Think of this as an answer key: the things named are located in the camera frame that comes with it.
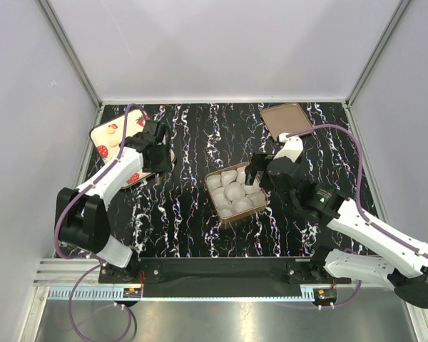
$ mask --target shiny metal surface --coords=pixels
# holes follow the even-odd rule
[[[341,300],[351,293],[351,289],[340,289]],[[74,302],[75,321],[88,318],[104,305]],[[124,341],[416,341],[404,303],[384,289],[362,289],[351,305],[335,310],[301,310],[288,305],[142,302],[132,308],[137,333],[133,337],[131,329]],[[67,306],[66,301],[47,302],[36,341],[80,341],[68,328]],[[112,341],[122,334],[127,321],[125,312],[111,308],[79,328],[95,341]]]

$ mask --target white backdrop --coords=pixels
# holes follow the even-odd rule
[[[428,0],[411,3],[353,115],[390,224],[428,242]]]
[[[94,114],[36,1],[0,1],[0,342],[18,340]]]
[[[345,99],[399,0],[51,0],[103,100]]]

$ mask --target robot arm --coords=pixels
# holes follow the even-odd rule
[[[111,235],[106,212],[113,196],[136,171],[156,174],[171,171],[170,146],[164,143],[165,134],[170,135],[168,126],[147,120],[143,132],[126,138],[120,159],[116,155],[76,189],[62,189],[57,197],[56,222],[73,198],[90,186],[64,217],[58,239],[137,274],[137,258],[133,258],[136,252]],[[96,181],[106,170],[100,181]]]
[[[277,192],[284,204],[302,218],[319,223],[337,232],[353,237],[380,256],[359,256],[327,247],[317,249],[303,268],[304,280],[323,280],[327,275],[335,278],[353,278],[379,284],[403,300],[428,308],[428,244],[399,232],[380,219],[365,212],[366,222],[359,215],[353,199],[332,185],[308,180],[299,163],[303,151],[299,137],[280,135],[284,147],[276,154],[254,154],[246,167],[246,184],[251,185],[257,171],[263,171],[260,186]],[[405,240],[418,249],[414,253],[391,237],[371,226],[374,222],[392,236]]]

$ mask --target strawberry patterned tray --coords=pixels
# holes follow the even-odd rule
[[[126,136],[130,137],[138,132],[142,132],[144,124],[149,116],[141,109],[132,110],[127,117]],[[118,152],[121,145],[124,116],[121,115],[107,123],[103,123],[91,130],[91,140],[95,145],[98,154],[105,164]],[[174,162],[175,154],[171,150],[171,161]],[[127,183],[122,186],[123,189],[151,176],[151,173],[136,170],[136,174],[131,176]]]

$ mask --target black and white marble pattern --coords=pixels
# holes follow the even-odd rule
[[[240,224],[221,226],[205,191],[205,176],[250,159],[253,152],[274,153],[278,146],[260,119],[260,111],[278,103],[145,105],[154,120],[173,130],[177,163],[162,185],[154,179],[120,191],[108,217],[112,234],[134,246],[142,257],[308,256],[316,246],[367,249],[340,233],[292,217],[276,194],[265,212]],[[350,128],[340,103],[301,103],[314,125]],[[107,105],[101,122],[124,113],[124,105]],[[336,130],[319,130],[303,138],[302,164],[308,176],[353,196],[358,155],[350,139]],[[103,162],[96,150],[87,178]],[[362,205],[376,214],[366,178]]]

